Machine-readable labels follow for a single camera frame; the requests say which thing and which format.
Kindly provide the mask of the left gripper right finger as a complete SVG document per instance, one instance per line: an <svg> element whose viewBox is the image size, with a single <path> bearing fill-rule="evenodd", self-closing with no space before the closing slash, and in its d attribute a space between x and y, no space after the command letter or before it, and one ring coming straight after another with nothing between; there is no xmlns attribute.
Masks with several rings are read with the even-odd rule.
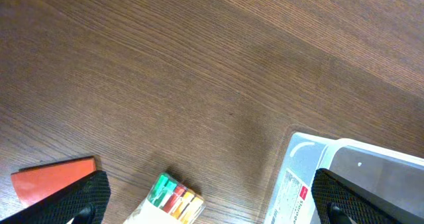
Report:
<svg viewBox="0 0 424 224"><path fill-rule="evenodd" d="M422 223L418 217L353 184L334 172L315 171L311 193L321 223Z"/></svg>

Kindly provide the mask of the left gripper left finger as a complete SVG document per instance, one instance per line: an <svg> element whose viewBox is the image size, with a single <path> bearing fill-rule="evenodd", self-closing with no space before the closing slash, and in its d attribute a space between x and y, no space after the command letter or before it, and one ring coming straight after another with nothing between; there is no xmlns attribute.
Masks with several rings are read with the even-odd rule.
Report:
<svg viewBox="0 0 424 224"><path fill-rule="evenodd" d="M94 171L2 223L101 223L111 188L105 171Z"/></svg>

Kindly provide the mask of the orange scraper with wooden handle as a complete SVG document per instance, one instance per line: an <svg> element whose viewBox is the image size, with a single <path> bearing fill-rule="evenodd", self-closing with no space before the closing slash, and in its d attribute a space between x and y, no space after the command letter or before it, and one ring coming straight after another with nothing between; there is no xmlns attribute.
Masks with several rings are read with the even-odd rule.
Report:
<svg viewBox="0 0 424 224"><path fill-rule="evenodd" d="M19 201L29 207L96 169L95 157L86 156L23 168L11 174L11 182Z"/></svg>

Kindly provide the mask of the clear plastic storage container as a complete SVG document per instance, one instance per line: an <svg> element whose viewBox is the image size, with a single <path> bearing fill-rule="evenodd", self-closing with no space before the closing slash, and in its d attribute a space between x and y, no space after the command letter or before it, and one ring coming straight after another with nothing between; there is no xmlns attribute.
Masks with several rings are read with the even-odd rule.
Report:
<svg viewBox="0 0 424 224"><path fill-rule="evenodd" d="M423 159L296 132L266 223L422 223Z"/></svg>

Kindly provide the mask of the clear box of coloured bits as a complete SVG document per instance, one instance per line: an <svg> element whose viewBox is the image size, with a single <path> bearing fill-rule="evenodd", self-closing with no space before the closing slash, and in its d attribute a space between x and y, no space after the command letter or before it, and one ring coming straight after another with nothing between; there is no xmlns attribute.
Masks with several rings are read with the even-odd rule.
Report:
<svg viewBox="0 0 424 224"><path fill-rule="evenodd" d="M204 208L203 197L161 173L124 224L192 224Z"/></svg>

